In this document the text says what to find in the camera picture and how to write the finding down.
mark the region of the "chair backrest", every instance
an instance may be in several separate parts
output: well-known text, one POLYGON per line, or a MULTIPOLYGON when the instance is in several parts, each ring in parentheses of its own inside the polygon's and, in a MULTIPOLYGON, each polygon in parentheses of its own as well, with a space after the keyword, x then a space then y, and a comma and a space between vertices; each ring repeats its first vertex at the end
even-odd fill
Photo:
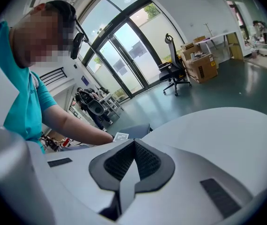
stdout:
POLYGON ((174 41, 173 41, 173 37, 169 34, 166 34, 165 37, 165 43, 168 44, 170 52, 171 52, 171 60, 172 60, 172 64, 180 69, 185 69, 184 66, 181 64, 181 62, 178 59, 178 56, 176 54, 176 49, 175 49, 175 45, 174 45, 174 41))

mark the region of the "white round table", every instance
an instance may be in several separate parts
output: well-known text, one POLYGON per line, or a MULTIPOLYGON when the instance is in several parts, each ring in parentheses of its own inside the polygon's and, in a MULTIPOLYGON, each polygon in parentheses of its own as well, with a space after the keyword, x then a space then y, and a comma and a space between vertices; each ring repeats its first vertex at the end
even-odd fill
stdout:
POLYGON ((256 196, 267 188, 267 115, 223 107, 172 120, 142 139, 203 156, 256 196))

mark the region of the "red object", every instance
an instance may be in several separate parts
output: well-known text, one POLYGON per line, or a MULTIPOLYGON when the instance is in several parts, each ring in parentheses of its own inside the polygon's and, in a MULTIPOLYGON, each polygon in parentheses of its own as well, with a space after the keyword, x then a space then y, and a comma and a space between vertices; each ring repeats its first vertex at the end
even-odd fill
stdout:
POLYGON ((66 140, 64 141, 64 143, 63 143, 63 147, 66 147, 66 145, 69 143, 69 141, 70 141, 70 139, 69 138, 66 138, 66 140))

